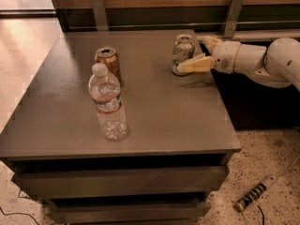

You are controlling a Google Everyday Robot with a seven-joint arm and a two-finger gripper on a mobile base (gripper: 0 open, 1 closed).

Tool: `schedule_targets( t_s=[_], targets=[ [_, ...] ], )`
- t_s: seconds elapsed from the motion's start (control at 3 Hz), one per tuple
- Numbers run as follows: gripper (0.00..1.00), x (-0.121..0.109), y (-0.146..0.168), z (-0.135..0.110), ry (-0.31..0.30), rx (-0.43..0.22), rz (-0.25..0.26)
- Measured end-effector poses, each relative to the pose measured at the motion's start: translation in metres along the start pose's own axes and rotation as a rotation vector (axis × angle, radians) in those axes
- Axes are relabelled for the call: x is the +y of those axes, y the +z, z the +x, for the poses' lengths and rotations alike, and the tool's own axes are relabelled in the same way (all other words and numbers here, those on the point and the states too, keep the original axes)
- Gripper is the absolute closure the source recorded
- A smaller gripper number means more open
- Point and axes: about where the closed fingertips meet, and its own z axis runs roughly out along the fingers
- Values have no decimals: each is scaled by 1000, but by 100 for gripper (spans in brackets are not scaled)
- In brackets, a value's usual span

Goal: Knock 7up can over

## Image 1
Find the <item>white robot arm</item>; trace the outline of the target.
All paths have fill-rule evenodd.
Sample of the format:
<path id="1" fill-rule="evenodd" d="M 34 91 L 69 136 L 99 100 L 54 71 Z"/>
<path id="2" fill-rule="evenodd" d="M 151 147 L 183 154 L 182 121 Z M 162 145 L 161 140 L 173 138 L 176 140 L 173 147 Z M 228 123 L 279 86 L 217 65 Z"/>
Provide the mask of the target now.
<path id="1" fill-rule="evenodd" d="M 300 91 L 300 42 L 282 37 L 268 47 L 247 45 L 239 41 L 222 41 L 214 37 L 202 40 L 210 56 L 203 53 L 180 63 L 179 72 L 239 73 L 253 82 L 272 88 L 293 85 Z"/>

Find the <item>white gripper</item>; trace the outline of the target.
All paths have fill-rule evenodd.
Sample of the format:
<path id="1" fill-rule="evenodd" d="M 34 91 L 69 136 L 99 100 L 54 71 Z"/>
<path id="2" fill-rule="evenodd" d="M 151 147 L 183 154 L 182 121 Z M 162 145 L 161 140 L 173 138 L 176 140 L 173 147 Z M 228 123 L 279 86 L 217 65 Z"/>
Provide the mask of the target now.
<path id="1" fill-rule="evenodd" d="M 222 42 L 221 39 L 210 36 L 203 36 L 202 43 L 213 57 L 201 53 L 180 63 L 177 66 L 177 70 L 181 73 L 192 73 L 208 72 L 215 68 L 218 72 L 232 74 L 235 57 L 241 47 L 241 43 L 237 41 Z"/>

